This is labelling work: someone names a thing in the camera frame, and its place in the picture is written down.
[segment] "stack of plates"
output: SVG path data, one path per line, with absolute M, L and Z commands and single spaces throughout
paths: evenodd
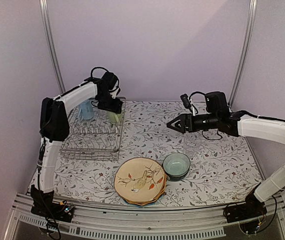
M 145 206 L 163 195 L 166 180 L 165 171 L 158 162 L 138 157 L 120 166 L 114 179 L 114 188 L 129 204 Z

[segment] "wire dish rack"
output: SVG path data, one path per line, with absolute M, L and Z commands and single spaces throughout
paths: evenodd
M 122 100 L 122 118 L 111 123 L 107 112 L 93 107 L 94 117 L 80 120 L 78 107 L 68 116 L 70 133 L 60 148 L 60 155 L 73 160 L 117 161 L 121 148 L 126 99 Z

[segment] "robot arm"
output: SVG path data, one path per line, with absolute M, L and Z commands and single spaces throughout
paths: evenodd
M 54 98 L 45 98 L 41 105 L 40 134 L 41 147 L 37 161 L 37 185 L 31 186 L 33 198 L 32 213 L 46 218 L 70 222 L 72 206 L 64 203 L 64 209 L 53 203 L 54 172 L 60 147 L 70 133 L 69 112 L 87 99 L 95 98 L 97 107 L 120 114 L 123 102 L 116 98 L 120 92 L 119 80 L 107 71 L 102 78 L 91 77 L 73 89 Z
M 180 96 L 185 108 L 192 113 L 181 114 L 167 123 L 167 127 L 181 133 L 218 129 L 231 136 L 253 137 L 285 145 L 285 120 L 256 116 L 247 111 L 230 112 L 223 92 L 204 95 L 208 114 L 194 114 L 194 105 L 186 94 Z M 267 213 L 264 201 L 285 188 L 285 165 L 250 192 L 245 203 L 226 208 L 227 221 L 235 222 Z

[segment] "blue cup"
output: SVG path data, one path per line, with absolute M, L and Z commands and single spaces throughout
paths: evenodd
M 91 100 L 86 100 L 78 105 L 78 119 L 90 120 L 94 117 L 94 109 Z

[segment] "black cable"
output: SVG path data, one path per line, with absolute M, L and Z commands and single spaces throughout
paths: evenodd
M 192 96 L 193 95 L 195 95 L 195 94 L 201 94 L 201 95 L 206 95 L 205 93 L 203 93 L 203 92 L 201 92 L 201 91 L 194 91 L 192 94 L 190 94 L 190 96 L 189 96 L 189 100 L 192 98 Z
M 243 112 L 253 118 L 256 119 L 265 119 L 265 120 L 272 120 L 272 121 L 280 121 L 280 122 L 285 122 L 285 119 L 281 119 L 281 118 L 277 118 L 277 117 L 270 117 L 270 116 L 258 116 L 258 115 L 254 115 L 246 110 L 241 110 L 240 112 Z
M 98 101 L 96 101 L 96 102 L 95 102 L 95 104 L 93 103 L 93 101 L 91 101 L 90 103 L 91 103 L 91 105 L 92 105 L 92 106 L 94 106 L 95 108 L 98 108 L 98 106 L 97 106 L 97 105 L 95 105 L 95 104 L 97 104 L 97 103 L 98 103 Z
M 230 204 L 232 204 L 232 203 L 228 203 L 227 206 L 223 209 L 222 215 L 225 217 L 225 219 L 227 218 L 226 210 Z
M 195 107 L 195 105 L 191 104 L 193 106 L 193 108 L 196 110 L 196 114 L 198 114 L 198 109 Z
M 40 134 L 45 129 L 45 127 L 47 127 L 47 125 L 51 122 L 52 118 L 53 118 L 53 116 L 50 116 L 49 120 L 45 123 L 45 125 L 41 127 L 41 129 L 39 130 Z
M 272 216 L 272 219 L 270 220 L 270 222 L 268 223 L 268 225 L 267 226 L 265 226 L 262 230 L 258 230 L 257 231 L 257 234 L 258 233 L 261 233 L 262 231 L 265 231 L 272 223 L 273 223 L 273 221 L 274 221 L 274 219 L 275 219 L 275 217 L 276 217 L 276 213 L 277 213 L 277 200 L 276 200 L 276 198 L 274 197 L 274 196 L 272 196 L 272 198 L 274 199 L 274 214 L 273 214 L 273 216 Z
M 41 171 L 40 171 L 40 169 L 38 169 L 37 185 L 38 185 L 38 190 L 39 190 L 40 199 L 41 199 L 43 205 L 46 207 L 47 211 L 49 212 L 49 214 L 50 214 L 50 216 L 51 216 L 51 218 L 52 218 L 52 220 L 53 220 L 53 222 L 52 222 L 52 221 L 50 221 L 50 219 L 49 219 L 48 217 L 45 217 L 45 219 L 46 219 L 46 221 L 47 221 L 47 224 L 46 224 L 47 234 L 48 234 L 48 236 L 49 236 L 51 239 L 53 239 L 53 240 L 60 240 L 60 239 L 62 239 L 62 235 L 61 235 L 61 232 L 60 232 L 60 230 L 59 230 L 58 223 L 56 222 L 56 219 L 55 219 L 53 213 L 51 212 L 51 210 L 49 209 L 49 207 L 46 205 L 46 203 L 45 203 L 45 201 L 44 201 L 44 199 L 43 199 L 42 193 L 41 193 L 40 177 L 41 177 Z M 49 226 L 51 226 L 52 228 L 57 229 L 58 238 L 53 238 L 53 237 L 51 236 L 51 234 L 49 234 Z
M 91 72 L 90 72 L 90 77 L 91 77 L 91 79 L 93 79 L 93 73 L 94 73 L 94 71 L 95 71 L 96 69 L 103 69 L 103 70 L 105 70 L 107 73 L 109 73 L 109 71 L 108 71 L 106 68 L 104 68 L 104 67 L 102 67 L 102 66 L 96 66 L 96 67 L 94 67 L 94 68 L 91 70 Z
M 208 137 L 206 137 L 206 136 L 204 135 L 204 130 L 201 131 L 201 135 L 202 135 L 205 139 L 210 140 L 210 141 L 216 141 L 216 140 L 220 140 L 220 139 L 223 138 L 223 136 L 219 134 L 219 130 L 218 130 L 218 129 L 217 129 L 217 135 L 218 135 L 220 138 L 216 138 L 216 139 L 208 138 Z
M 107 73 L 109 73 L 108 69 L 106 69 L 106 68 L 104 68 L 104 67 L 102 67 L 102 66 L 96 66 L 96 67 L 94 67 L 94 68 L 90 71 L 90 78 L 91 78 L 91 79 L 94 79 L 93 73 L 94 73 L 94 71 L 95 71 L 96 69 L 102 69 L 102 70 L 105 70 Z M 118 78 L 117 78 L 117 86 L 116 86 L 116 88 L 115 88 L 114 90 L 110 90 L 109 92 L 110 92 L 110 93 L 113 93 L 113 92 L 115 92 L 115 91 L 117 91 L 117 90 L 119 90 L 119 92 L 121 91 L 121 88 L 119 87 L 119 79 L 118 79 Z

